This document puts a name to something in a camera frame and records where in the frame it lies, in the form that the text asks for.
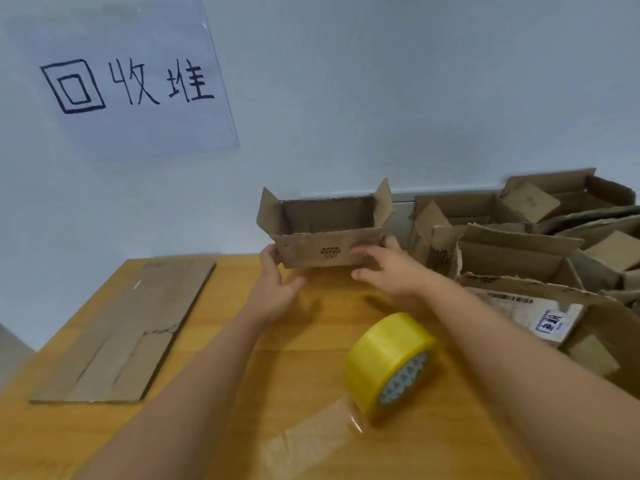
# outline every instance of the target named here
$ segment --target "person's right hand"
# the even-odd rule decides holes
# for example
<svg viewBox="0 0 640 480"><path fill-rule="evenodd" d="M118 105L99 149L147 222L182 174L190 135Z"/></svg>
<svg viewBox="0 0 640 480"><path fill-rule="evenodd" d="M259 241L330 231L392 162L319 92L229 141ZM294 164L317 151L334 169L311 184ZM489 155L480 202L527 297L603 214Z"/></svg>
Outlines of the person's right hand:
<svg viewBox="0 0 640 480"><path fill-rule="evenodd" d="M383 248L357 246L351 252L372 256L381 268L380 271L367 268L354 269L351 272L353 279L370 283L388 294L418 294L420 288L424 286L425 279L428 278L429 270L405 254L392 235L385 238Z"/></svg>

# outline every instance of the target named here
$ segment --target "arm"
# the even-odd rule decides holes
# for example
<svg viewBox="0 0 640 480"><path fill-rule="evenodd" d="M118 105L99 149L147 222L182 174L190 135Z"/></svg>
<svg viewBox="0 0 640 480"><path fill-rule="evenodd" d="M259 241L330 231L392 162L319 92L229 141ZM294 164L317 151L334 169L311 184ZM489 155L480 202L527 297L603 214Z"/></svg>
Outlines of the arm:
<svg viewBox="0 0 640 480"><path fill-rule="evenodd" d="M427 302L551 478L640 478L640 401L418 264L395 237L385 246L353 250L381 268L354 279Z"/></svg>
<svg viewBox="0 0 640 480"><path fill-rule="evenodd" d="M199 479L223 434L246 364L262 330L305 284L283 284L273 245L260 253L262 274L240 312L164 390L122 428L76 480Z"/></svg>

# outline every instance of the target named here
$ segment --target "hand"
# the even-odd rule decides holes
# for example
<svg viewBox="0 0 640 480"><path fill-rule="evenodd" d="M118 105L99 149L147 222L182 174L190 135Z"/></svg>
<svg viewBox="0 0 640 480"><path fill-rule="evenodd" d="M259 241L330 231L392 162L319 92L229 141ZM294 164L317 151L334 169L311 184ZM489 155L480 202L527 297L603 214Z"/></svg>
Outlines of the hand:
<svg viewBox="0 0 640 480"><path fill-rule="evenodd" d="M268 325L287 311L307 280L298 277L283 284L278 265L282 262L274 244L268 245L260 253L262 273L253 285L243 312L251 319Z"/></svg>
<svg viewBox="0 0 640 480"><path fill-rule="evenodd" d="M392 235L385 238L383 248L357 246L351 252L372 256L381 268L380 271L367 268L355 269L351 272L353 279L372 284L391 295L418 294L430 273L427 268L405 254Z"/></svg>

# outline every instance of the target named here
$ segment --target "cardboard sheet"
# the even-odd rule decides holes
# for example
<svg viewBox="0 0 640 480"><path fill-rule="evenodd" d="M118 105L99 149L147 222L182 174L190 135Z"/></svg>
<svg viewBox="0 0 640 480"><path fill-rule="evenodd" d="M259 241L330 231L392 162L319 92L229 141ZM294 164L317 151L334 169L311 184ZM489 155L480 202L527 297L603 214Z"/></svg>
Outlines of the cardboard sheet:
<svg viewBox="0 0 640 480"><path fill-rule="evenodd" d="M30 402L142 399L214 266L213 260L148 263L98 312Z"/></svg>

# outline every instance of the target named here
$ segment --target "paper sign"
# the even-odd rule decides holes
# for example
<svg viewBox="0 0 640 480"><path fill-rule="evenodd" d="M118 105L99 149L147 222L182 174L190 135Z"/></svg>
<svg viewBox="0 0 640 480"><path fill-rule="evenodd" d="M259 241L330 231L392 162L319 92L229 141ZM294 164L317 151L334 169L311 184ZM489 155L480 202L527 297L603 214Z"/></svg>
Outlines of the paper sign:
<svg viewBox="0 0 640 480"><path fill-rule="evenodd" d="M200 0L14 17L5 30L71 142L101 158L186 155L237 147Z"/></svg>

